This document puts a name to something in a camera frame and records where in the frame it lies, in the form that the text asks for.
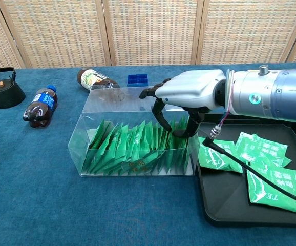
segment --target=black tray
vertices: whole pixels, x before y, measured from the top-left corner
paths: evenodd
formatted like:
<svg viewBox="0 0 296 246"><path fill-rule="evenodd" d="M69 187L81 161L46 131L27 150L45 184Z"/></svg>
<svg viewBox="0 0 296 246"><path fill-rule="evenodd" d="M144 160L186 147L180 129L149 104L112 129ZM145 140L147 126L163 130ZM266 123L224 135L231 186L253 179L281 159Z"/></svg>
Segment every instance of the black tray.
<svg viewBox="0 0 296 246"><path fill-rule="evenodd" d="M207 114L199 136L206 137L219 119L220 115ZM231 115L217 139L236 142L242 131L288 145L286 156L292 162L286 168L296 170L296 123ZM209 223L221 227L296 227L295 212L249 202L244 174L199 166L198 175Z"/></svg>

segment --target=table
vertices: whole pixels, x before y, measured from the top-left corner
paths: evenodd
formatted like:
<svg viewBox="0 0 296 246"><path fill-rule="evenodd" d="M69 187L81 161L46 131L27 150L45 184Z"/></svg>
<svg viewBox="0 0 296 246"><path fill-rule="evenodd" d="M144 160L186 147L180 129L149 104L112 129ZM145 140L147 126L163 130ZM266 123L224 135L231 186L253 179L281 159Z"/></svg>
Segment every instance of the table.
<svg viewBox="0 0 296 246"><path fill-rule="evenodd" d="M259 65L96 70L126 86L128 74L148 74L153 85L187 70ZM27 97L0 110L0 245L296 245L296 229L207 223L196 176L81 178L67 148L89 94L76 82L78 70L16 70ZM59 106L46 129L32 129L23 112L36 90L48 84L56 86Z"/></svg>

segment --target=robotic hand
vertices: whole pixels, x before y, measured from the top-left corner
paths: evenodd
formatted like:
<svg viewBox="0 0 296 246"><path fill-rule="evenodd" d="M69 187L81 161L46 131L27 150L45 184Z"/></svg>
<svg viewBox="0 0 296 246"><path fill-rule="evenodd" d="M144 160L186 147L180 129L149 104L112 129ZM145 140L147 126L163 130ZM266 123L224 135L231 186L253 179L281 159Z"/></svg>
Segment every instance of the robotic hand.
<svg viewBox="0 0 296 246"><path fill-rule="evenodd" d="M147 96L156 98L153 114L169 132L162 113L166 104L189 113L186 130L173 132L181 138L194 136L204 115L218 107L224 107L226 114L296 122L296 70L269 71L267 65L252 71L228 70L226 75L222 70L192 70L144 89L139 98Z"/></svg>

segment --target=blue bottle cap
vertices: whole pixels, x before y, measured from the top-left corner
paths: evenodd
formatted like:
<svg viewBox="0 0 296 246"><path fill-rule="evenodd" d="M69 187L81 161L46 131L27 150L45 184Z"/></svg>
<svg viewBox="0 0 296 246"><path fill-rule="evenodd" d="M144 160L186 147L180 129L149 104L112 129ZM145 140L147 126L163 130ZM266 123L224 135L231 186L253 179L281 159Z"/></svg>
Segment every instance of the blue bottle cap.
<svg viewBox="0 0 296 246"><path fill-rule="evenodd" d="M53 85L48 85L46 88L53 90L54 92L56 92L56 87L54 87Z"/></svg>

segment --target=white object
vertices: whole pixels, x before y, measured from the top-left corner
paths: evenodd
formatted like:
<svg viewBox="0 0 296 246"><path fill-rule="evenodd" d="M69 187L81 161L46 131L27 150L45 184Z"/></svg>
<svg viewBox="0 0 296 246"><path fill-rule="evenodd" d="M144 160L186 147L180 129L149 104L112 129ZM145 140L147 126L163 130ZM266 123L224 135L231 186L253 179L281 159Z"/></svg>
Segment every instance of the white object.
<svg viewBox="0 0 296 246"><path fill-rule="evenodd" d="M225 80L222 70L192 70L179 74L166 82L155 92L165 104L179 107L200 108L210 110L219 107L215 103L214 88Z"/></svg>

